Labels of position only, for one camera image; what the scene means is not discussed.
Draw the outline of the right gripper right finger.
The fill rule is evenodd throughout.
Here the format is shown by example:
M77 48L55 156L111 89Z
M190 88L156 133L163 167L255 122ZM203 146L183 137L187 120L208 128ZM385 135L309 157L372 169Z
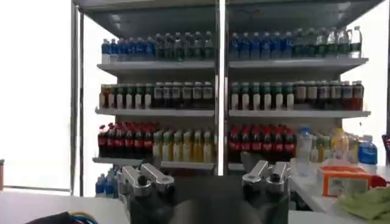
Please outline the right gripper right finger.
M255 191L261 189L272 194L287 194L290 192L290 178L290 163L279 161L270 164L268 161L259 160L241 180L243 186L250 186Z

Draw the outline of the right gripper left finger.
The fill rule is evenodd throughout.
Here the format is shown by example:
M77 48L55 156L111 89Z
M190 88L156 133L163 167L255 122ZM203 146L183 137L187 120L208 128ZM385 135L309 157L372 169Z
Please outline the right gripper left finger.
M175 191L175 179L164 174L151 163L138 167L123 166L118 174L118 194L148 197L153 191L169 195Z

